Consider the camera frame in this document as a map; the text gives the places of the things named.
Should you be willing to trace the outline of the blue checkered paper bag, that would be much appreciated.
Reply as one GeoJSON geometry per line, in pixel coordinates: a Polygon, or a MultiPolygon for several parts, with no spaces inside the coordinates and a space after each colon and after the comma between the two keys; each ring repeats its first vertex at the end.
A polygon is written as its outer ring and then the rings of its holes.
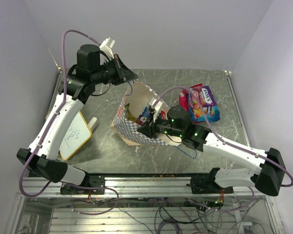
{"type": "Polygon", "coordinates": [[[183,151],[179,145],[181,139],[175,136],[167,137],[166,134],[159,134],[156,139],[137,132],[147,118],[150,116],[149,106],[153,104],[159,95],[149,86],[142,82],[130,83],[124,97],[121,100],[117,114],[115,115],[110,128],[117,133],[120,138],[129,146],[155,145],[155,146],[173,146],[188,157],[195,159],[194,156],[183,151]]]}

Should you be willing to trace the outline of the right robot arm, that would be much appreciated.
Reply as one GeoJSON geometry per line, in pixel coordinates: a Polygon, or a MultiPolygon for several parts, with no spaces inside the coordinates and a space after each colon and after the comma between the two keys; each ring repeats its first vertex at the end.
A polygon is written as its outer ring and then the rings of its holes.
{"type": "Polygon", "coordinates": [[[275,148],[260,150],[229,140],[213,133],[208,127],[194,124],[189,112],[181,106],[168,110],[167,118],[156,117],[155,110],[137,131],[148,138],[159,134],[179,137],[192,150],[212,152],[243,166],[242,169],[212,169],[205,182],[206,189],[216,193],[227,187],[255,187],[269,196],[278,196],[285,175],[281,153],[275,148]]]}

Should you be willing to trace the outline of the green orange Foxs candy bag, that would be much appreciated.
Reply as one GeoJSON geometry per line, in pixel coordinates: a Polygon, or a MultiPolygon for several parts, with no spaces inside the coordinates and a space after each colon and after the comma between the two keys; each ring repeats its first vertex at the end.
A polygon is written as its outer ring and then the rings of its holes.
{"type": "Polygon", "coordinates": [[[130,107],[130,103],[125,105],[126,119],[136,122],[137,118],[131,113],[131,111],[129,110],[129,107],[130,107]]]}

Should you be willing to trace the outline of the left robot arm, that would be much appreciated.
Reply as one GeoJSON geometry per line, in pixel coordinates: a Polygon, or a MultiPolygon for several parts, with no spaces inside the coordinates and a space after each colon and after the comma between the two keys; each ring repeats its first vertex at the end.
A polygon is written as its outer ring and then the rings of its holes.
{"type": "Polygon", "coordinates": [[[61,143],[73,119],[95,92],[96,85],[119,85],[137,79],[112,46],[85,44],[77,51],[77,63],[69,70],[60,85],[44,126],[27,149],[19,149],[18,160],[36,175],[57,183],[71,183],[76,192],[89,190],[87,173],[57,160],[61,143]]]}

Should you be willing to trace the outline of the red REAL chips bag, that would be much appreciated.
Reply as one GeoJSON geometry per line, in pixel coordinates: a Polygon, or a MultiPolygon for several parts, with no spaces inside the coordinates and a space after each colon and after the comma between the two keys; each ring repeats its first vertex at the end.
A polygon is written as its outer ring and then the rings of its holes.
{"type": "MultiPolygon", "coordinates": [[[[198,89],[203,86],[202,83],[196,84],[191,86],[191,89],[198,89]]],[[[179,95],[179,105],[185,110],[188,111],[188,92],[186,90],[182,90],[180,95],[179,95]]]]}

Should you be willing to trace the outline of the purple Foxs candy bag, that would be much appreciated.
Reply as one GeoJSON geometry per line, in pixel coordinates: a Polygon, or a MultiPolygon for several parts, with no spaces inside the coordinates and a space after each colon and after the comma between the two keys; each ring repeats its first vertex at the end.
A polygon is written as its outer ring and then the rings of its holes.
{"type": "Polygon", "coordinates": [[[191,88],[192,96],[190,97],[190,105],[193,108],[199,108],[199,104],[195,97],[199,100],[202,107],[216,106],[212,91],[209,86],[196,86],[191,88]]]}

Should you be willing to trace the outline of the blue Slendy fruit snack bag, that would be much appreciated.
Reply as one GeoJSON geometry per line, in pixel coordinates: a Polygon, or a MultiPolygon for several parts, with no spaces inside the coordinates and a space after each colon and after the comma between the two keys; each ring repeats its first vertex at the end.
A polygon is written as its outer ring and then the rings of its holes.
{"type": "Polygon", "coordinates": [[[205,113],[209,122],[217,122],[221,119],[220,111],[217,105],[203,107],[203,111],[202,111],[198,107],[196,101],[194,101],[195,106],[194,107],[192,106],[190,95],[188,95],[187,97],[187,102],[188,102],[188,111],[190,113],[190,116],[193,122],[198,123],[198,122],[206,121],[203,116],[203,113],[205,113]]]}

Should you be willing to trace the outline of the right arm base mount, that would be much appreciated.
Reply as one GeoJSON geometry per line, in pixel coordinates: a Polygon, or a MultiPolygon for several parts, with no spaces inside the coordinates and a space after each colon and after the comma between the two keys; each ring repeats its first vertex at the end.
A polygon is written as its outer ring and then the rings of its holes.
{"type": "Polygon", "coordinates": [[[232,194],[233,187],[221,187],[215,182],[215,177],[220,168],[212,168],[209,173],[199,173],[191,177],[190,182],[186,184],[191,188],[192,194],[232,194]]]}

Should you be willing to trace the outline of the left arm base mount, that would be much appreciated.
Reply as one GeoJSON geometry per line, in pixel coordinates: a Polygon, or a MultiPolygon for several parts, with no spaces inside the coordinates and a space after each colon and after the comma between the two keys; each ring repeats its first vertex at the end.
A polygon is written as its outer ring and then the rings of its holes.
{"type": "Polygon", "coordinates": [[[90,193],[95,195],[103,195],[105,186],[105,179],[100,175],[87,175],[84,181],[81,183],[81,187],[97,187],[98,189],[81,189],[76,186],[72,186],[68,183],[62,184],[60,189],[61,195],[88,195],[90,193]]]}

